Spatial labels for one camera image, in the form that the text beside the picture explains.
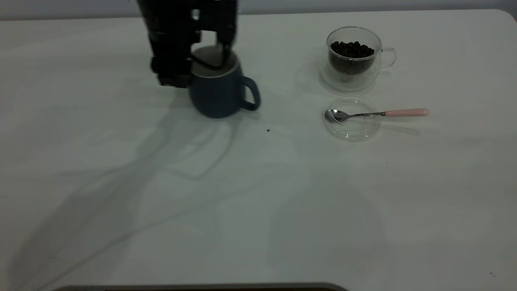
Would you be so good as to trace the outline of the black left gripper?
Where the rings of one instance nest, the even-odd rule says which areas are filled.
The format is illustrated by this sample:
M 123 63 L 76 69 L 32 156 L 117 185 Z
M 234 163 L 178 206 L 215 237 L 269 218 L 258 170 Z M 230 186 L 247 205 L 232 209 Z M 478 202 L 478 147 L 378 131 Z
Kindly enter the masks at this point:
M 191 48 L 201 39 L 187 40 L 201 31 L 216 34 L 221 48 L 221 65 L 227 64 L 237 35 L 237 0 L 138 0 L 151 35 L 150 67 L 160 85 L 188 88 L 192 67 Z

